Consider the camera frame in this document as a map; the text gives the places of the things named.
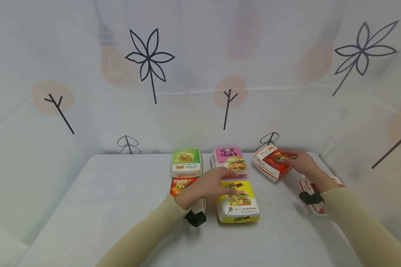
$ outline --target flower drawing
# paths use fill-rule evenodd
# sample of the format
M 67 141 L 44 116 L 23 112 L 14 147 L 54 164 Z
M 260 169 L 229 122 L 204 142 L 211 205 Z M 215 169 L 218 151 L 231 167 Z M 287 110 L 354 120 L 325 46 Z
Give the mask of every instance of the flower drawing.
M 175 56 L 166 52 L 157 52 L 159 46 L 159 29 L 156 28 L 148 37 L 147 45 L 136 35 L 132 30 L 130 30 L 132 42 L 137 50 L 137 52 L 132 52 L 125 58 L 141 64 L 140 67 L 140 78 L 144 81 L 147 76 L 150 75 L 151 86 L 153 89 L 154 103 L 156 101 L 156 92 L 154 90 L 153 74 L 159 78 L 161 81 L 166 82 L 165 73 L 159 64 L 170 62 Z
M 395 28 L 397 23 L 398 20 L 386 25 L 370 37 L 370 28 L 367 23 L 364 22 L 360 30 L 358 31 L 358 36 L 356 37 L 356 45 L 345 45 L 335 49 L 335 52 L 339 56 L 347 57 L 347 59 L 340 65 L 340 67 L 338 67 L 335 75 L 342 73 L 345 70 L 348 71 L 346 72 L 346 75 L 344 76 L 339 87 L 333 93 L 333 96 L 340 89 L 350 71 L 352 71 L 353 67 L 356 68 L 356 71 L 361 76 L 364 76 L 370 62 L 369 57 L 388 56 L 397 52 L 397 50 L 395 50 L 395 48 L 393 47 L 379 44 Z

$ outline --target sandwich image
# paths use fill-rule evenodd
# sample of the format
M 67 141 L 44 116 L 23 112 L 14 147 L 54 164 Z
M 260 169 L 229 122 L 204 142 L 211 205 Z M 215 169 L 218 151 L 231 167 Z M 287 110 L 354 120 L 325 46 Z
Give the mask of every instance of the sandwich image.
M 194 161 L 195 157 L 193 157 L 193 154 L 191 153 L 181 153 L 178 155 L 177 160 L 179 162 L 190 162 Z
M 179 193 L 181 193 L 181 191 L 183 191 L 184 188 L 186 188 L 187 186 L 191 185 L 193 182 L 180 182 L 180 183 L 176 183 L 173 187 L 172 187 L 172 191 L 177 195 Z
M 251 199 L 248 192 L 239 190 L 237 194 L 229 196 L 230 206 L 251 205 Z
M 273 152 L 272 154 L 268 155 L 266 158 L 269 159 L 271 162 L 273 162 L 276 165 L 285 166 L 284 164 L 279 162 L 281 158 L 286 158 L 286 156 L 284 154 L 282 154 L 281 152 Z
M 229 169 L 234 169 L 234 170 L 243 170 L 247 169 L 247 164 L 245 163 L 245 160 L 243 157 L 231 157 L 226 160 L 226 166 Z

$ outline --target white fabric backdrop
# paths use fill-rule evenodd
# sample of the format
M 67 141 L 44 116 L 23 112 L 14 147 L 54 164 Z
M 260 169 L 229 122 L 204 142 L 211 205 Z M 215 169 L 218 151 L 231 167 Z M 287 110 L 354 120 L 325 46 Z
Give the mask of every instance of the white fabric backdrop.
M 370 56 L 332 96 L 347 59 L 333 49 L 356 45 L 363 22 L 372 37 L 398 20 L 380 42 L 398 53 Z M 152 74 L 155 105 L 125 56 L 130 30 L 147 44 L 156 28 L 156 52 L 175 58 L 160 64 L 166 82 Z M 119 153 L 124 135 L 162 153 L 254 151 L 276 132 L 279 147 L 324 152 L 401 240 L 401 146 L 371 169 L 401 135 L 398 114 L 401 0 L 0 1 L 0 228 L 30 245 L 87 159 Z

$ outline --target table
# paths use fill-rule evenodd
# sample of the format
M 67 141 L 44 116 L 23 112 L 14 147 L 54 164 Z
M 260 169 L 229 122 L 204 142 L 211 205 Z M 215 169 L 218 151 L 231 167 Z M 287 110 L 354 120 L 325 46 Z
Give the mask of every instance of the table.
M 204 171 L 210 154 L 202 154 Z M 311 154 L 329 174 L 321 159 Z M 245 153 L 248 161 L 253 154 Z M 32 244 L 20 267 L 93 267 L 120 236 L 166 196 L 172 154 L 94 155 Z M 272 182 L 254 166 L 250 181 L 260 220 L 219 223 L 209 202 L 207 221 L 187 222 L 153 251 L 144 266 L 361 266 L 329 218 L 315 217 L 298 198 L 299 178 L 290 171 Z

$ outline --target person's right hand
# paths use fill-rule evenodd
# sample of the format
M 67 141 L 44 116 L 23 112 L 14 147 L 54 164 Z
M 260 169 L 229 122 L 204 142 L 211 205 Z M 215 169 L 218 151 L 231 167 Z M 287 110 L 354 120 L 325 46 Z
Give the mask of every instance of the person's right hand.
M 338 188 L 338 184 L 324 172 L 313 158 L 304 151 L 281 151 L 282 154 L 290 158 L 281 158 L 279 162 L 292 166 L 297 172 L 305 175 L 311 182 L 314 182 L 318 190 L 323 193 L 333 188 Z
M 298 173 L 307 177 L 322 174 L 322 169 L 313 158 L 304 151 L 281 151 L 282 154 L 290 156 L 280 159 L 280 163 L 293 167 Z

